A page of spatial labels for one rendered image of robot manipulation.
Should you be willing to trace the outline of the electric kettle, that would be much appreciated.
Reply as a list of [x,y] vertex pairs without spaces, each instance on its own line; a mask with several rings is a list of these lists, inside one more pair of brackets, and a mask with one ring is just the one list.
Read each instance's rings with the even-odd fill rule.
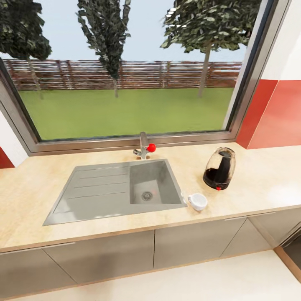
[[213,189],[226,189],[235,171],[235,156],[235,152],[230,148],[216,149],[205,168],[204,182]]

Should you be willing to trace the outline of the coffee cup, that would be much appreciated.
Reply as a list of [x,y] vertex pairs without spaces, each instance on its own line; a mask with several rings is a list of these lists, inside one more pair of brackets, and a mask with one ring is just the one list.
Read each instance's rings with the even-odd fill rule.
[[207,199],[201,194],[189,195],[188,201],[197,211],[203,210],[207,205]]

